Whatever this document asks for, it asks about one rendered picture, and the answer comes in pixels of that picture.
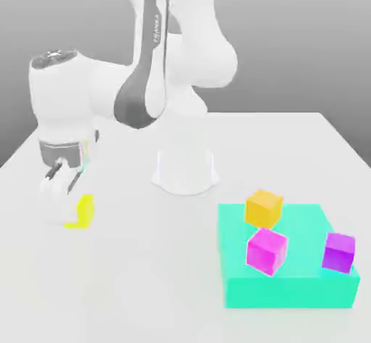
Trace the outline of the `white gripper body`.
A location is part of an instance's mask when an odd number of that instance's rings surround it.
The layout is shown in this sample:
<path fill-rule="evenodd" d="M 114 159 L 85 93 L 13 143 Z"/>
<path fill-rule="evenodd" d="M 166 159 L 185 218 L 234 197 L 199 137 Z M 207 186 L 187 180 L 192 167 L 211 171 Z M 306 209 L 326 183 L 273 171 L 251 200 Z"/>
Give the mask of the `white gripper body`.
<path fill-rule="evenodd" d="M 44 180 L 38 190 L 38 211 L 41 222 L 50 226 L 63 226 L 77 221 L 80 200 L 78 183 L 69 189 L 78 173 L 63 165 L 51 180 Z"/>

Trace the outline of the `small yellow cube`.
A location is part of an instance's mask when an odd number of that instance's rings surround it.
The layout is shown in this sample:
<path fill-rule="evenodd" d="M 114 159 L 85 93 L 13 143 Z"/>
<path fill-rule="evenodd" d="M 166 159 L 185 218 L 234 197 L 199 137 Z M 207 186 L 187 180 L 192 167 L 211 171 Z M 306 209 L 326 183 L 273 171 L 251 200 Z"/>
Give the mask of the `small yellow cube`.
<path fill-rule="evenodd" d="M 94 202 L 92 194 L 84 194 L 76 206 L 76 219 L 64 224 L 68 229 L 87 229 L 94 217 Z"/>

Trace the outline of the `small orange cube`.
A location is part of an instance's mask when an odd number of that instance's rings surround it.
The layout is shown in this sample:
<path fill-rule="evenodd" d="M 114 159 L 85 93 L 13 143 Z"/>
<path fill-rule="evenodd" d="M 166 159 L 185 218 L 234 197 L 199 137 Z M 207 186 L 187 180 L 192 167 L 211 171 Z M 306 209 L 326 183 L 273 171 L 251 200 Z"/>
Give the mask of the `small orange cube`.
<path fill-rule="evenodd" d="M 257 228 L 273 228 L 280 220 L 282 208 L 282 197 L 260 189 L 246 200 L 244 220 Z"/>

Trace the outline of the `small magenta cube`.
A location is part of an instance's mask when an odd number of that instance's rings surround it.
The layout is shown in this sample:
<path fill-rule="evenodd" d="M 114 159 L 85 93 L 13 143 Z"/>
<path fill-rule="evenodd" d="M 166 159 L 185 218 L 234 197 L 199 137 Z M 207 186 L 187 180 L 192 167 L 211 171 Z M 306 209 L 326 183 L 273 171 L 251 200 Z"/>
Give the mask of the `small magenta cube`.
<path fill-rule="evenodd" d="M 285 262 L 288 238 L 268 228 L 260 228 L 246 245 L 246 264 L 274 276 Z"/>

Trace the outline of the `small purple cube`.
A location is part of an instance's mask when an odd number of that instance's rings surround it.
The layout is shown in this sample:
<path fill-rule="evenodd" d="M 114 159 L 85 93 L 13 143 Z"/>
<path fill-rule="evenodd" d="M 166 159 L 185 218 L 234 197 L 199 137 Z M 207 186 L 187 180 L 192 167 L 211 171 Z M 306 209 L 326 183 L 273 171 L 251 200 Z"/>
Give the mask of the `small purple cube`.
<path fill-rule="evenodd" d="M 345 234 L 328 232 L 322 267 L 349 274 L 355 255 L 355 238 Z"/>

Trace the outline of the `large turquoise box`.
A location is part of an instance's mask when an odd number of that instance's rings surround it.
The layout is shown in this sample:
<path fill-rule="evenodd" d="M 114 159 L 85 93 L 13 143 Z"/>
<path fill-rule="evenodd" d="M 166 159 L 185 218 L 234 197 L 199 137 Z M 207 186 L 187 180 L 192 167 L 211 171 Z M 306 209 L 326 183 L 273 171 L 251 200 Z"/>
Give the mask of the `large turquoise box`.
<path fill-rule="evenodd" d="M 244 220 L 244 204 L 219 204 L 217 237 L 227 308 L 350 308 L 360 282 L 356 268 L 322 267 L 333 230 L 319 204 L 285 204 L 274 230 L 288 238 L 285 262 L 274 276 L 247 265 L 248 240 L 257 228 Z"/>

